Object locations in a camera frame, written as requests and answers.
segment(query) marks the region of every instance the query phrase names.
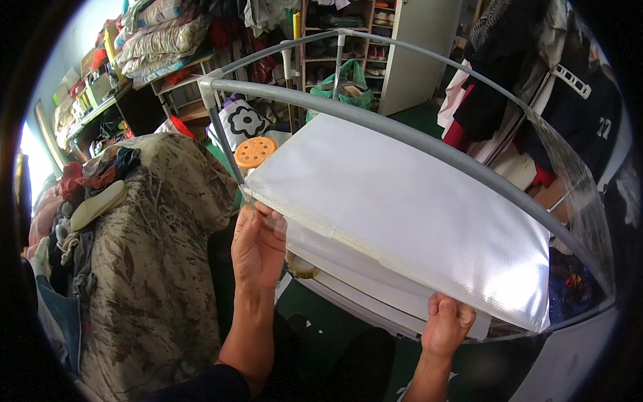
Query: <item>gray metal frame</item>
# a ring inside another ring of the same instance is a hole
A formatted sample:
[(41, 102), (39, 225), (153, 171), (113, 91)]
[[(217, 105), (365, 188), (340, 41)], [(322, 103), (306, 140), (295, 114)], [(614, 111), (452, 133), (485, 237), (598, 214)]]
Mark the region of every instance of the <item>gray metal frame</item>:
[[(440, 60), (442, 62), (445, 62), (446, 64), (449, 64), (450, 66), (469, 73), (469, 75), (471, 75), (472, 77), (475, 77), (485, 84), (491, 86), (492, 88), (506, 96), (509, 100), (520, 106), (525, 112), (530, 111), (531, 113), (535, 113), (525, 102), (515, 97), (512, 93), (508, 92), (506, 89), (499, 86), (495, 82), (459, 63), (454, 62), (453, 60), (447, 59), (446, 57), (443, 57), (442, 55), (434, 53), (430, 50), (422, 49), (418, 46), (414, 46), (408, 43), (399, 42), (391, 38), (371, 35), (369, 33), (355, 32), (344, 28), (340, 28), (334, 31), (317, 33), (316, 35), (306, 36), (294, 41), (278, 44), (270, 48), (266, 48), (262, 51), (258, 51), (252, 55), (244, 57), (243, 59), (228, 64), (223, 68), (217, 69), (199, 80), (199, 89), (201, 90), (204, 104), (208, 108), (208, 114), (210, 115), (210, 119), (212, 120), (217, 137), (219, 138), (219, 141), (224, 148), (223, 151), (228, 159), (228, 162), (230, 163), (230, 167), (239, 185), (244, 184), (244, 180), (239, 171), (239, 167), (235, 162), (234, 155), (232, 153), (232, 150), (230, 149), (230, 145), (227, 142), (223, 126), (215, 109), (216, 105), (213, 98), (214, 91), (238, 92), (246, 95), (253, 95), (261, 98), (277, 100), (279, 102), (297, 105), (306, 109), (314, 109), (315, 111), (326, 113), (331, 116), (335, 116), (369, 128), (375, 132), (379, 132), (422, 152), (425, 152), (426, 154), (429, 154), (439, 159), (440, 161), (451, 165), (452, 167), (455, 167), (456, 169), (462, 171), (468, 176), (471, 176), (472, 178), (491, 188), (504, 198), (508, 199), (510, 202), (529, 214), (532, 218), (537, 220), (537, 222), (542, 224), (553, 235), (561, 239), (561, 241), (567, 247), (569, 247), (578, 257), (578, 259), (590, 270), (592, 275), (596, 278), (596, 281), (603, 288), (604, 292), (608, 296), (612, 295), (613, 287), (611, 285), (611, 280), (606, 277), (602, 270), (599, 269), (597, 263), (590, 256), (590, 254), (583, 248), (580, 242), (574, 237), (574, 235), (572, 235), (569, 230), (567, 230), (567, 228), (565, 228), (562, 223), (560, 223), (553, 215), (549, 214), (547, 210), (545, 210), (540, 204), (533, 200), (533, 198), (521, 191), (518, 187), (514, 186), (512, 183), (498, 175), (493, 170), (471, 159), (466, 154), (450, 147), (449, 145), (446, 145), (445, 143), (442, 143), (441, 141), (431, 136), (424, 134), (423, 132), (408, 127), (405, 124), (396, 122), (393, 119), (389, 119), (385, 116), (381, 116), (380, 114), (373, 113), (355, 106), (342, 104), (335, 100), (314, 96), (302, 91), (264, 84), (255, 84), (252, 82), (239, 82), (221, 79), (224, 75), (231, 73), (236, 69), (260, 60), (263, 57), (278, 53), (283, 49), (292, 48), (299, 44), (312, 42), (318, 39), (332, 37), (335, 35), (348, 35), (363, 37), (367, 39), (377, 39), (381, 42), (390, 43), (392, 45), (416, 51), (417, 53), (421, 53), (423, 55), (427, 55), (434, 59)], [(340, 47), (338, 47), (338, 51), (340, 53), (338, 54), (336, 68), (339, 68), (341, 63)], [(336, 77), (334, 84), (334, 93), (336, 93), (337, 91), (337, 85), (338, 81)], [(545, 122), (545, 125), (550, 132), (556, 133), (556, 130), (547, 122)]]

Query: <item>dark sleeve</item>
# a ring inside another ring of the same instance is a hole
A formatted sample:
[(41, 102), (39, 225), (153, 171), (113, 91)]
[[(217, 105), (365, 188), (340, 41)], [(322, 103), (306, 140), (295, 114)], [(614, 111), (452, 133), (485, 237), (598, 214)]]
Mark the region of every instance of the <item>dark sleeve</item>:
[(247, 402), (249, 400), (250, 389), (241, 373), (228, 365), (217, 364), (184, 383), (149, 394), (143, 402)]

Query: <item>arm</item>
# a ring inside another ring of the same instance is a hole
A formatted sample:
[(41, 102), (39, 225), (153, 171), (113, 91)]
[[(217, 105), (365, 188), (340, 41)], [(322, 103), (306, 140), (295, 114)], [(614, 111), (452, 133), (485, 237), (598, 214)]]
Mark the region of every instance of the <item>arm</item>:
[(444, 402), (453, 353), (476, 320), (473, 308), (440, 293), (428, 302), (422, 354), (403, 402)]
[(274, 360), (275, 286), (284, 265), (285, 219), (262, 203), (246, 205), (237, 219), (231, 255), (234, 313), (216, 364), (237, 369), (256, 397)]

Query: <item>hand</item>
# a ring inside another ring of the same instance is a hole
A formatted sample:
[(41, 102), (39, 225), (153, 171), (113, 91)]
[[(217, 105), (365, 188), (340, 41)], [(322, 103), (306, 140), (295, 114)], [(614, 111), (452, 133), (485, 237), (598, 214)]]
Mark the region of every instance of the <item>hand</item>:
[(429, 302), (429, 319), (422, 333), (422, 350), (438, 358), (451, 358), (476, 320), (476, 311), (443, 295), (434, 293)]
[(274, 290), (284, 266), (286, 221), (256, 202), (239, 212), (232, 239), (235, 283), (241, 289)]

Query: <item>stool seat with holes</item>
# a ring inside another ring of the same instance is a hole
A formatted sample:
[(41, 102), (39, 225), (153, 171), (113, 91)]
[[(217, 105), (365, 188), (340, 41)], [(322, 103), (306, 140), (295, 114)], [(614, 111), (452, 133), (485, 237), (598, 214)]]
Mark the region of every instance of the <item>stool seat with holes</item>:
[(240, 168), (253, 169), (266, 160), (277, 149), (273, 140), (266, 137), (250, 138), (243, 141), (235, 151), (235, 161)]

